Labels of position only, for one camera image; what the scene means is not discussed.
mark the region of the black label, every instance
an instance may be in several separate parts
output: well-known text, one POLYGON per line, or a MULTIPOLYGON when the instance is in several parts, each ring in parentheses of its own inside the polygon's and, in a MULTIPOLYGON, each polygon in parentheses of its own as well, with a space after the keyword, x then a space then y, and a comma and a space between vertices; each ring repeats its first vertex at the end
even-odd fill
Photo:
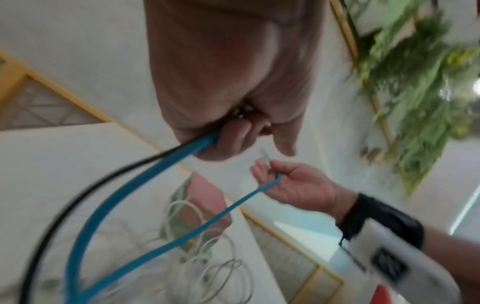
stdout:
POLYGON ((397 283, 409 270, 405 263, 383 247, 371 258, 371 262, 393 283, 397 283))

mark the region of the gray floor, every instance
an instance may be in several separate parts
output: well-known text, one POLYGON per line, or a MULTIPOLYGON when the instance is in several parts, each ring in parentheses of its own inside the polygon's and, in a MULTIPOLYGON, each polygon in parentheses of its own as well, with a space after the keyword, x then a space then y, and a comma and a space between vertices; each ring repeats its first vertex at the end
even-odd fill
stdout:
MULTIPOLYGON (((141 0, 16 0, 0 5, 0 49, 24 61, 161 149, 176 145, 162 121, 149 74, 141 0)), ((351 61, 332 14, 321 49, 316 90, 299 140, 298 161, 324 170, 335 181, 401 205, 404 193, 390 166, 360 160, 365 145, 385 145, 371 124, 368 101, 357 98, 351 61)), ((225 163, 185 163, 232 199, 256 187, 248 168, 259 147, 279 157, 270 139, 225 163)), ((264 196, 248 202, 264 218, 338 234, 320 214, 280 206, 264 196)))

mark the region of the white device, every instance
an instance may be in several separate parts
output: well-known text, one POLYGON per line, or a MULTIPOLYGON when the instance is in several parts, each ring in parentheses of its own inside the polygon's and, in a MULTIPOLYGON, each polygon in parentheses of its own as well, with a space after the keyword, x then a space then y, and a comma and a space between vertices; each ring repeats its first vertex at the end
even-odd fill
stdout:
POLYGON ((445 268, 371 218, 350 240, 349 249, 410 304, 462 303, 460 289, 445 268))

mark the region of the blue cable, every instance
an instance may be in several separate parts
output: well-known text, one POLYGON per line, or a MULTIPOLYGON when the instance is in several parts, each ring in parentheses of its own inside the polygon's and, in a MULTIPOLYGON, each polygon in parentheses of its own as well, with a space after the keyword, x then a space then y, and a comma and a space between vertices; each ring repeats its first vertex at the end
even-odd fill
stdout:
POLYGON ((254 195, 267 190, 268 188, 274 186, 280 181, 280 174, 278 174, 277 179, 263 187, 258 188, 257 190, 253 191, 252 193, 246 195, 235 204, 231 205, 220 214, 212 218, 207 223, 203 224, 199 228, 195 229, 194 231, 190 232, 189 234, 174 240, 171 243, 168 243, 164 246, 161 246, 157 249, 154 249, 143 256, 133 260, 132 262, 128 263, 127 265, 121 267, 120 269, 116 270, 106 278, 102 279, 101 281, 95 283, 86 291, 79 293, 79 278, 80 278, 80 266, 82 264, 82 259, 87 249, 88 244, 90 243, 93 235, 95 234, 96 230, 100 226, 101 222, 106 218, 106 216, 117 206, 125 197, 130 195, 132 192, 136 191, 142 185, 150 181, 155 176, 159 175, 166 169, 170 168, 171 166, 175 165, 185 157, 195 154, 204 148, 214 144, 219 137, 219 133, 213 133, 202 137, 189 145, 179 149, 178 151, 174 152, 170 156, 163 159, 161 162, 157 163, 156 165, 152 166, 151 168, 147 169, 143 173, 139 174, 116 192, 114 192, 111 196, 109 196, 90 216, 90 218, 86 221, 85 225, 83 226, 82 230, 78 234, 75 243, 70 251, 70 255, 67 260, 66 268, 65 268, 65 280, 66 280, 66 294, 67 294, 67 304, 83 304, 88 302, 94 296, 99 294, 103 289, 111 285, 112 283, 119 280, 121 277, 125 276, 126 274, 130 273, 131 271, 137 269, 138 267, 142 266, 143 264, 151 261, 152 259, 176 248, 186 244, 189 240, 199 236, 202 232, 207 230, 209 227, 214 225, 218 222, 222 217, 229 214, 232 210, 246 202, 248 199, 253 197, 254 195))

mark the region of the black wristband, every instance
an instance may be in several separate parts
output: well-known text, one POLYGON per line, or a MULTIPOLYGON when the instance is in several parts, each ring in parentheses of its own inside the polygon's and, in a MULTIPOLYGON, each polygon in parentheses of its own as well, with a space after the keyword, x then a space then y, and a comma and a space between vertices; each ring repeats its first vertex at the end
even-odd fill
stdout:
POLYGON ((343 237, 350 240, 362 229, 367 218, 374 219, 381 225, 389 228, 393 233, 421 248, 424 242, 425 230, 423 225, 411 216, 388 206, 372 197, 358 195, 355 205, 338 224, 343 237))

